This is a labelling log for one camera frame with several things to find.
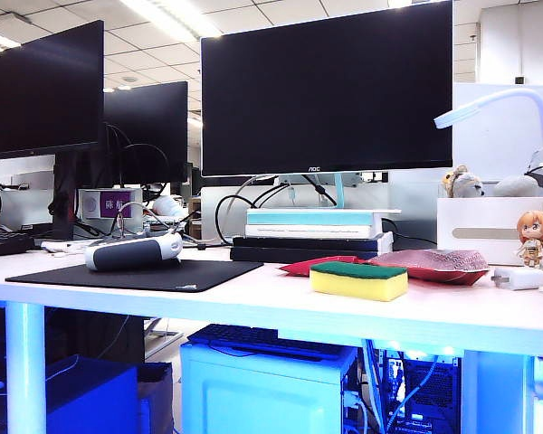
keyboard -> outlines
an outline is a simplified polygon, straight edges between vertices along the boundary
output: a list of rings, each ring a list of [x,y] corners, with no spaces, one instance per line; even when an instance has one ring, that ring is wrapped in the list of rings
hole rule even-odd
[[[0,256],[24,253],[33,247],[33,238],[27,233],[0,231]]]
[[[224,346],[258,354],[292,355],[304,358],[337,359],[342,346],[281,339],[277,330],[242,325],[210,324],[188,336],[195,344]]]

desk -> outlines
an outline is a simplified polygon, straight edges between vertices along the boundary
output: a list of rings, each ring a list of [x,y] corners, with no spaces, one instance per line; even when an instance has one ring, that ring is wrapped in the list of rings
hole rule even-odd
[[[182,258],[227,259],[228,252],[184,250]],[[316,336],[330,343],[354,344],[372,338],[450,345],[471,354],[543,356],[543,294],[495,288],[489,276],[473,287],[411,279],[408,293],[389,303],[315,293],[306,278],[286,277],[277,264],[197,294],[4,282],[9,276],[82,262],[81,255],[54,258],[40,251],[0,258],[0,301],[6,307],[9,434],[45,432],[45,306],[277,328],[287,335]],[[467,393],[476,401],[475,390]],[[489,432],[480,429],[473,403],[467,405],[472,407],[463,412],[462,432]]]

floor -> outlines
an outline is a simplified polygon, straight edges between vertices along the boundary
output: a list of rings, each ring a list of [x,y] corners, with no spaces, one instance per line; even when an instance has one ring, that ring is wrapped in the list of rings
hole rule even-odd
[[[173,419],[177,432],[181,430],[181,362],[179,360],[179,346],[187,342],[186,337],[194,331],[206,326],[208,323],[203,321],[191,321],[183,319],[163,318],[155,327],[157,331],[180,331],[183,337],[177,339],[174,343],[166,346],[156,354],[147,359],[147,362],[170,362],[173,366]],[[151,338],[145,342],[146,349],[152,349],[153,345],[162,344],[166,338]]]

ceiling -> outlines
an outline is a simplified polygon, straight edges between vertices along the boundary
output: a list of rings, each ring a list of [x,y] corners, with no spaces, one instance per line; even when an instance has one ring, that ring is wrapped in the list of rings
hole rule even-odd
[[[455,0],[454,78],[475,80],[481,9],[533,0]],[[388,7],[388,0],[189,0],[223,33],[292,24]],[[6,13],[14,12],[13,17]],[[105,87],[187,80],[189,109],[201,110],[199,42],[181,43],[120,0],[0,0],[0,34],[24,43],[94,20],[105,22]],[[189,145],[199,133],[189,128]]]

purple label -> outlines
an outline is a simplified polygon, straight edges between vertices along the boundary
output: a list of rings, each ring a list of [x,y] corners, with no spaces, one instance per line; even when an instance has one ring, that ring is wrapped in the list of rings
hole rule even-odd
[[[100,192],[100,217],[114,218],[127,202],[130,202],[130,192]],[[130,217],[130,208],[123,210],[123,217]]]

